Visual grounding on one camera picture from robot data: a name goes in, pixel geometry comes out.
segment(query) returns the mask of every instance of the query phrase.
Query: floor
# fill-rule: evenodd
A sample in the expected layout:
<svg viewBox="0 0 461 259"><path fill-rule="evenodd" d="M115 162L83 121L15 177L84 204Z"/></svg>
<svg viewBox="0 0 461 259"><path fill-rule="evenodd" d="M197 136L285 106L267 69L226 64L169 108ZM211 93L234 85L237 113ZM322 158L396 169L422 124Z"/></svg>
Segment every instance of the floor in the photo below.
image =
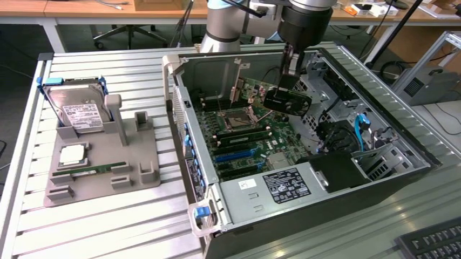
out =
<svg viewBox="0 0 461 259"><path fill-rule="evenodd" d="M350 35L357 34L364 29L365 27L348 30L345 26L341 26L341 29L336 27L340 33ZM96 30L103 33L111 30L111 27L110 25L98 25ZM156 31L170 43L174 25L158 25ZM70 52L98 51L91 38L90 26L62 25L60 32ZM191 26L189 26L185 32L186 37L183 38L182 45L190 46L193 44L191 35L201 36L203 33L205 26L194 26L193 29ZM333 40L338 44L344 44L356 55L360 54L369 38L370 36L362 32L348 39L348 37L340 35L332 27L329 27L325 34L325 40ZM241 41L243 44L247 44L251 38L243 36ZM107 50L123 50L127 45L127 34L122 33L115 35L110 39L102 40L102 42ZM160 48L162 43L144 35L136 34L132 39L132 46L134 49L151 49ZM39 56L39 53L44 52L52 52L52 48L43 28L39 25L0 25L0 140L7 143L7 147L0 156L0 168L9 163L13 155L27 95L31 88L31 78L12 72L4 66L32 76L36 65L35 58ZM390 51L386 51L376 67L380 67L381 64L389 60L398 60L398 58ZM0 184L5 181L7 172L7 168L0 171Z"/></svg>

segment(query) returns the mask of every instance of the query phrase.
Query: office chair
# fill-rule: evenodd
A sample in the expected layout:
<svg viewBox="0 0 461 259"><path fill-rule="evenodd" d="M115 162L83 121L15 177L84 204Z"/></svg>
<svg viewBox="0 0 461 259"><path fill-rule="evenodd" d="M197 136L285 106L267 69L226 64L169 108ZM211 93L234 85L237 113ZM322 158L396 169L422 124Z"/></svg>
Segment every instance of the office chair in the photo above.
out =
<svg viewBox="0 0 461 259"><path fill-rule="evenodd" d="M156 35L155 33L143 30L140 27L143 25L124 25L122 27L116 27L116 25L112 25L112 30L110 30L107 33L94 36L95 41L95 47L102 50L104 48L103 43L99 41L100 39L106 39L107 37L116 35L122 32L128 32L128 50L131 49L131 38L135 36L134 33L139 32L140 34L144 34L146 36L151 37L152 39L159 40L163 43L163 47L169 47L167 40ZM155 25L151 25L151 31L155 31Z"/></svg>

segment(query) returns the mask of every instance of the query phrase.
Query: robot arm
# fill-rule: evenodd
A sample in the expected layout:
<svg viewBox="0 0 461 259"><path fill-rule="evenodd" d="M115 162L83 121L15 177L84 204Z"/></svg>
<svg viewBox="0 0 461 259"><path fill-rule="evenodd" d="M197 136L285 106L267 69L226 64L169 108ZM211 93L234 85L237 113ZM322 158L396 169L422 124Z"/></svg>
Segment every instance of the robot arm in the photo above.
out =
<svg viewBox="0 0 461 259"><path fill-rule="evenodd" d="M337 0L250 0L257 17L227 1L209 0L207 34L202 52L241 50L241 34L286 42L279 87L291 89L299 80L303 51L324 37Z"/></svg>

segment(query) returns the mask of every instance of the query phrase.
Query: blue pcie slot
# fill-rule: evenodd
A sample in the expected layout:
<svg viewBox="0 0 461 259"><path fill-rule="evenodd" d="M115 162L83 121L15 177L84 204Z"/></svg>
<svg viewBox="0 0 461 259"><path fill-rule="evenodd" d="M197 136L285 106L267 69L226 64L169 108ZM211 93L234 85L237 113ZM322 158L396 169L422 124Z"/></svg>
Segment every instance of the blue pcie slot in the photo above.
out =
<svg viewBox="0 0 461 259"><path fill-rule="evenodd" d="M215 161L217 161L217 163L221 163L221 162L231 161L231 160L241 159L241 158L249 158L249 157L254 156L255 151L257 151L257 148L253 148L250 150L238 152L238 153L231 154L231 155L222 155L222 156L217 157Z"/></svg>

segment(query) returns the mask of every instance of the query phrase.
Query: black keyboard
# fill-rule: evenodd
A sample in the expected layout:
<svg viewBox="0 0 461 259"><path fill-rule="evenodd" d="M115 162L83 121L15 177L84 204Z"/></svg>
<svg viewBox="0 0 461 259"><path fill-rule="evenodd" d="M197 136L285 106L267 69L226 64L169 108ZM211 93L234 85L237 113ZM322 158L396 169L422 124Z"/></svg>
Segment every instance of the black keyboard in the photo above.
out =
<svg viewBox="0 0 461 259"><path fill-rule="evenodd" d="M396 239L406 258L461 259L461 217Z"/></svg>

